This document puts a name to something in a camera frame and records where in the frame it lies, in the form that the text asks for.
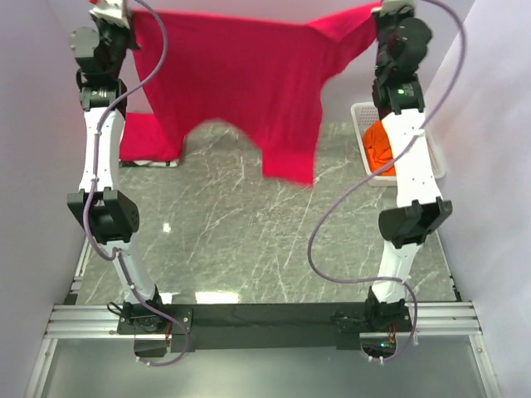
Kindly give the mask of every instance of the orange cloth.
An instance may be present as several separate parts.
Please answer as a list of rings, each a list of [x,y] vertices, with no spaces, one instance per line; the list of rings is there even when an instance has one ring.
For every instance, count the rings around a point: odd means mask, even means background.
[[[392,161],[391,144],[381,120],[378,120],[367,130],[363,136],[363,146],[367,154],[368,166],[372,172]],[[393,166],[379,175],[394,177],[397,172]]]

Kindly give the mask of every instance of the wire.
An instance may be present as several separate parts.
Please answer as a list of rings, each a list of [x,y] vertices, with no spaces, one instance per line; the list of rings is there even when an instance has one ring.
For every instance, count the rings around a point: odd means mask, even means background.
[[[460,33],[460,39],[461,39],[461,46],[460,46],[460,54],[459,54],[459,61],[457,64],[457,67],[455,68],[455,73],[452,76],[451,82],[448,85],[448,88],[446,89],[445,93],[442,95],[441,99],[439,99],[439,102],[435,105],[433,110],[428,114],[426,119],[424,120],[424,123],[420,126],[419,129],[424,129],[428,123],[433,119],[433,117],[439,112],[442,105],[446,102],[446,99],[450,95],[450,92],[455,87],[455,83],[459,79],[460,73],[463,70],[463,65],[465,64],[465,58],[466,58],[466,49],[468,46],[468,40],[466,36],[466,29],[463,24],[463,22],[460,20],[459,16],[456,14],[456,12],[449,6],[445,5],[443,2],[440,2],[439,0],[422,0],[424,2],[428,2],[430,4],[433,4],[441,9],[443,9],[445,12],[447,12],[451,18],[454,20],[454,22],[457,24],[457,27],[459,29]],[[415,142],[418,140],[419,136],[416,135],[413,137],[411,142],[406,146],[406,148],[391,162],[388,164],[380,167],[376,172],[373,172],[371,175],[366,176],[361,181],[354,184],[350,189],[348,189],[319,219],[317,225],[315,226],[313,232],[311,233],[309,240],[308,240],[308,262],[311,269],[321,278],[326,279],[330,282],[335,282],[336,284],[365,284],[365,283],[373,283],[373,282],[396,282],[398,284],[403,284],[404,288],[409,292],[409,294],[412,296],[412,302],[413,302],[413,320],[412,320],[412,330],[409,333],[409,336],[407,337],[407,340],[405,343],[397,349],[397,351],[388,358],[378,358],[381,361],[387,362],[391,361],[392,359],[395,359],[399,357],[406,349],[411,345],[413,338],[415,336],[415,331],[417,330],[417,320],[418,320],[418,300],[415,295],[415,292],[413,291],[412,287],[407,283],[407,281],[402,280],[400,278],[394,278],[391,276],[378,276],[378,277],[372,277],[372,278],[361,278],[361,279],[341,279],[341,278],[335,278],[333,276],[329,276],[325,274],[323,271],[321,271],[317,265],[314,263],[313,257],[312,257],[312,250],[314,246],[314,240],[317,236],[317,233],[319,232],[319,229],[324,224],[324,222],[329,218],[330,214],[332,214],[340,204],[342,204],[347,197],[349,197],[353,192],[358,190],[362,185],[364,185],[366,182],[370,181],[371,179],[375,178],[382,172],[385,172],[390,167],[392,167],[396,162],[398,162],[401,158],[403,158],[404,155],[406,155],[407,152],[413,147]],[[377,358],[372,358],[371,361],[378,361]]]
[[[90,230],[90,223],[89,223],[89,210],[90,205],[92,201],[94,200],[94,194],[96,192],[97,188],[97,182],[98,182],[98,164],[100,161],[100,154],[98,152],[98,149],[100,147],[100,135],[101,135],[101,129],[103,128],[103,125],[107,118],[109,117],[110,113],[114,110],[116,105],[118,105],[122,100],[125,100],[127,97],[129,97],[134,92],[140,90],[142,87],[144,87],[150,80],[152,80],[155,75],[158,74],[160,69],[163,66],[164,61],[166,60],[166,56],[168,54],[168,32],[166,31],[166,27],[163,24],[162,19],[160,16],[144,1],[144,0],[135,0],[138,4],[140,4],[142,7],[144,7],[152,16],[155,18],[155,20],[158,23],[158,26],[160,27],[160,31],[163,36],[163,50],[160,55],[160,59],[158,60],[158,64],[155,66],[153,71],[144,79],[142,80],[136,87],[133,89],[123,93],[121,96],[119,96],[117,99],[115,99],[113,102],[110,103],[110,105],[105,109],[103,114],[100,117],[100,120],[98,121],[98,124],[96,126],[96,134],[94,139],[94,157],[93,157],[93,163],[92,163],[92,184],[90,185],[90,192],[89,196],[87,197],[85,207],[83,208],[83,229],[85,230],[85,235],[87,237],[87,240],[89,241],[90,245],[92,246],[92,249],[104,260],[107,261],[113,261],[115,259],[118,259],[119,266],[122,269],[122,272],[124,273],[124,277],[127,280],[128,286],[131,288],[131,291],[133,293],[133,296],[139,301],[140,304],[142,304],[147,310],[151,311],[152,313],[157,314],[158,316],[168,320],[178,328],[182,329],[184,332],[185,337],[185,343],[184,348],[182,352],[177,355],[174,359],[167,361],[167,362],[150,362],[144,358],[139,358],[139,361],[142,363],[145,363],[148,366],[167,366],[172,365],[175,362],[180,361],[186,352],[188,351],[188,348],[190,346],[190,337],[188,329],[180,323],[177,319],[171,317],[170,315],[167,315],[166,313],[163,313],[162,311],[159,311],[158,309],[154,308],[153,306],[146,303],[146,300],[142,297],[141,294],[137,291],[137,289],[134,287],[134,282],[131,279],[129,275],[129,271],[127,270],[127,265],[124,262],[124,257],[122,256],[122,252],[120,249],[113,248],[111,254],[105,253],[103,249],[100,248],[98,243],[96,242],[94,236],[92,235],[92,231]]]
[[[109,310],[110,313],[113,313],[114,315],[120,318],[123,317],[124,310],[117,303],[114,303],[111,301],[110,303],[107,304],[107,309]]]

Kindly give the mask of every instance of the metal frame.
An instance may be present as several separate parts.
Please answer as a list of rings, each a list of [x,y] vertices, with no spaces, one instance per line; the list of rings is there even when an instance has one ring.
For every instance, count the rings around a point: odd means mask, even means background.
[[[57,339],[44,339],[41,345],[41,350],[37,357],[37,362],[33,369],[32,377],[26,389],[25,398],[40,398],[42,391],[44,390],[44,385],[46,384],[46,379],[48,377],[48,372],[50,370],[51,361],[53,359],[54,353],[56,352]]]
[[[118,317],[104,305],[56,305],[51,313],[45,339],[129,339],[135,335],[116,333]],[[362,333],[378,337],[381,333]],[[418,336],[478,336],[481,328],[472,303],[419,303]],[[142,335],[144,339],[164,339],[164,335]]]
[[[78,289],[85,272],[90,249],[84,243],[76,270],[72,290]],[[51,362],[60,339],[134,340],[135,335],[119,335],[116,332],[118,317],[106,306],[56,305],[51,313],[44,340],[25,394],[26,398],[38,398],[43,392]],[[405,337],[408,333],[398,333]],[[500,398],[501,392],[494,368],[485,348],[480,323],[473,303],[434,302],[419,303],[416,336],[450,337],[469,336],[477,367],[487,398]],[[360,333],[360,337],[384,337],[384,333]],[[161,334],[142,335],[142,340],[161,340]]]
[[[474,351],[475,363],[480,371],[487,398],[502,398],[496,372],[490,361],[483,336],[470,336],[470,344]]]

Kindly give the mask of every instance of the white partition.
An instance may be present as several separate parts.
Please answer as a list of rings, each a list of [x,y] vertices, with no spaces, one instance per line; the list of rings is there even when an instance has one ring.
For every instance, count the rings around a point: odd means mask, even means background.
[[[22,397],[82,231],[66,207],[83,170],[76,63],[46,2],[0,2],[0,396]]]
[[[524,0],[477,0],[466,20],[469,56],[455,93],[432,128],[446,154],[443,186],[454,215],[446,255],[472,299],[504,396],[531,391],[531,9]],[[428,93],[453,71],[454,43]]]

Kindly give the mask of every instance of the black mounting bracket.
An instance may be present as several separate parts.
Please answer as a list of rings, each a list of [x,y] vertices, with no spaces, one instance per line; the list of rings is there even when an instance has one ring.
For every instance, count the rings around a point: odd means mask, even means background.
[[[452,213],[451,201],[440,197],[435,203],[421,205],[413,201],[411,206],[384,210],[378,218],[382,238],[391,241],[397,249],[416,243],[421,245]]]
[[[160,308],[189,328],[189,352],[286,347],[361,350],[360,333],[387,333],[391,325],[397,332],[412,330],[408,308],[403,300],[393,304],[378,303],[371,294],[367,302],[361,303],[164,304]],[[162,338],[154,343],[142,339],[142,336],[164,334],[163,330],[168,326],[166,321],[143,318],[149,314],[135,306],[133,310],[138,317],[134,322],[123,317],[117,333],[136,335],[139,340],[135,344],[137,352],[146,351],[149,355],[165,352]],[[146,322],[153,326],[147,328]],[[183,331],[173,327],[171,352],[181,352],[184,343]]]
[[[83,209],[89,194],[85,191],[69,193],[67,205],[83,226]],[[96,241],[106,245],[113,240],[129,242],[139,230],[139,209],[126,195],[117,190],[96,192],[89,209],[89,225]]]

